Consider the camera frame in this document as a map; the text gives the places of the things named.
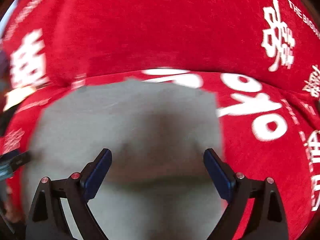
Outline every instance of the white chinese character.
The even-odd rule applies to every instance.
[[[305,80],[306,85],[303,87],[303,91],[310,92],[310,95],[318,98],[320,96],[320,70],[318,65],[313,65],[312,68],[315,70],[309,76],[309,81]]]
[[[17,131],[11,131],[5,136],[4,152],[8,153],[20,147],[20,140],[24,135],[24,131],[20,128]]]
[[[39,86],[48,82],[45,75],[45,54],[37,53],[44,48],[44,42],[37,41],[42,36],[42,29],[34,30],[25,35],[21,46],[11,54],[13,88],[28,85]]]
[[[292,56],[292,47],[295,46],[295,40],[292,37],[292,31],[285,22],[281,22],[278,0],[273,0],[273,7],[264,7],[264,18],[270,25],[269,29],[263,31],[263,41],[261,46],[265,48],[268,57],[276,57],[275,62],[269,67],[269,71],[276,71],[281,58],[281,65],[291,68],[294,56]]]

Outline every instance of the gray surface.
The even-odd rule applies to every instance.
[[[208,147],[221,152],[215,109],[213,94],[167,83],[72,92],[44,111],[31,140],[25,211],[43,176],[67,178],[109,148],[113,163],[89,207],[110,240],[205,239],[222,214],[202,161]]]

